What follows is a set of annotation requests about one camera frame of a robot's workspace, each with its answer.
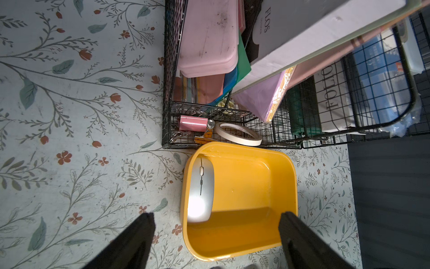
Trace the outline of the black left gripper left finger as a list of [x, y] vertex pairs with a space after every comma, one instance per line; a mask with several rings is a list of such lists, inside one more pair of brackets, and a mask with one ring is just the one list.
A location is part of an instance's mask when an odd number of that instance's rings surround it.
[[141, 214], [84, 268], [144, 269], [155, 228], [154, 214]]

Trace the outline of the silver grey mouse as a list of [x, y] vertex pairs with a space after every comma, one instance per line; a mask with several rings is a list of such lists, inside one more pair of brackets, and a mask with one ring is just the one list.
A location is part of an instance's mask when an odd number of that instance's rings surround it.
[[191, 167], [187, 221], [202, 223], [208, 221], [213, 207], [215, 173], [212, 162], [199, 155]]

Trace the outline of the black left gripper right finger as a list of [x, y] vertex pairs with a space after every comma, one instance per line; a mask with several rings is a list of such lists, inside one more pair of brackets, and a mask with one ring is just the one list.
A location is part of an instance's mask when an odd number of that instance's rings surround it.
[[352, 268], [294, 213], [281, 215], [278, 230], [289, 269]]

